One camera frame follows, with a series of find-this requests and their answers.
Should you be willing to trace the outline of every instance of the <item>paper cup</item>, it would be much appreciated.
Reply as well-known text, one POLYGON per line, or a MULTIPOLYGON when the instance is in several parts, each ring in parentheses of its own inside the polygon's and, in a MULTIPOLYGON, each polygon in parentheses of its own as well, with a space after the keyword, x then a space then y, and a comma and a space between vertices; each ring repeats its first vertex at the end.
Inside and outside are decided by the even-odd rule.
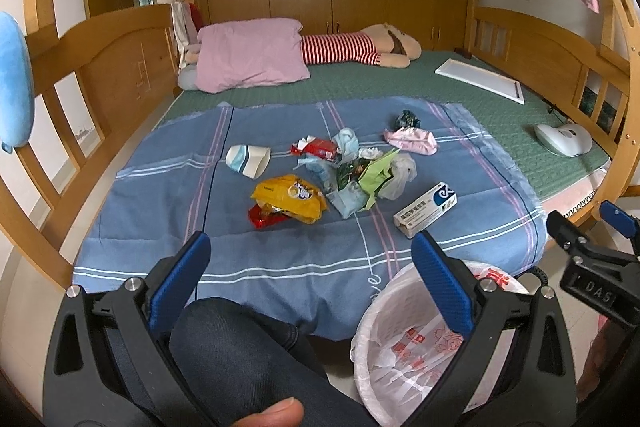
POLYGON ((271 149, 254 145, 233 145, 226 153, 226 165, 235 172, 255 180, 267 168, 271 149))

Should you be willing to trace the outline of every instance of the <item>blue gripper pad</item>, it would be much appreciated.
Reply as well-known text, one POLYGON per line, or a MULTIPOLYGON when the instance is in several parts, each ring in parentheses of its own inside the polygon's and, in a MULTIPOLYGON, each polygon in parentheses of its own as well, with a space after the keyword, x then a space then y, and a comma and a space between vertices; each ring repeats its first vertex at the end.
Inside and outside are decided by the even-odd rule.
POLYGON ((636 220, 610 201, 600 204, 600 217, 627 239, 634 237, 638 231, 636 220))
POLYGON ((153 293, 148 307, 148 327, 154 338, 168 333, 178 320, 211 258, 209 236, 200 232, 193 242, 187 243, 171 271, 153 293))
POLYGON ((423 233, 411 243, 411 258, 447 326, 468 340, 474 330, 473 303, 441 252, 435 240, 423 233))

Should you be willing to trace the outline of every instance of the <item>hand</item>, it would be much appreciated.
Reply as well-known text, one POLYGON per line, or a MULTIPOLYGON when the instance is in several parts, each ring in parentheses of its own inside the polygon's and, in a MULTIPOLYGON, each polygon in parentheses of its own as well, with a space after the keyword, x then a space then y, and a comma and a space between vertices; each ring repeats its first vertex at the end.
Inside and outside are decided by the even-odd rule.
POLYGON ((298 427, 304 415, 302 404, 295 398, 287 398, 261 413, 238 420, 231 427, 298 427))
POLYGON ((576 385, 578 402, 582 402, 600 384, 600 374, 617 352, 626 336, 626 331, 607 321, 596 335, 584 362, 584 370, 576 385))

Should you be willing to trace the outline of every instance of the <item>red cloth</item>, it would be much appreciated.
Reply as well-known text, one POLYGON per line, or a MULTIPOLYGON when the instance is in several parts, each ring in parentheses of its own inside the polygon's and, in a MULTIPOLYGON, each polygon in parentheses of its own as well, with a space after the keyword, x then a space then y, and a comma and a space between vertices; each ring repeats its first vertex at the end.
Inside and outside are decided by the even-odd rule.
POLYGON ((333 64, 357 61, 369 66, 380 63, 380 54, 366 33, 337 33, 302 36, 302 59, 305 64, 333 64))
POLYGON ((204 26, 204 20, 202 19, 202 15, 200 10, 195 4, 189 3, 189 10, 191 11, 191 20, 193 21, 193 25, 196 26, 196 31, 199 32, 200 28, 204 26))

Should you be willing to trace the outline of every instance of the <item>yellow chip bag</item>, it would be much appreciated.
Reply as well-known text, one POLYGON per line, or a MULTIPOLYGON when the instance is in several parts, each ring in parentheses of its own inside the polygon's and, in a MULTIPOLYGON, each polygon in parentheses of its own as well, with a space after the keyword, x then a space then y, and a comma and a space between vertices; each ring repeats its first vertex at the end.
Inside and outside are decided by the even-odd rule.
POLYGON ((314 223, 326 210, 319 188, 294 174, 271 178, 256 185, 252 198, 261 208, 277 208, 303 223, 314 223))

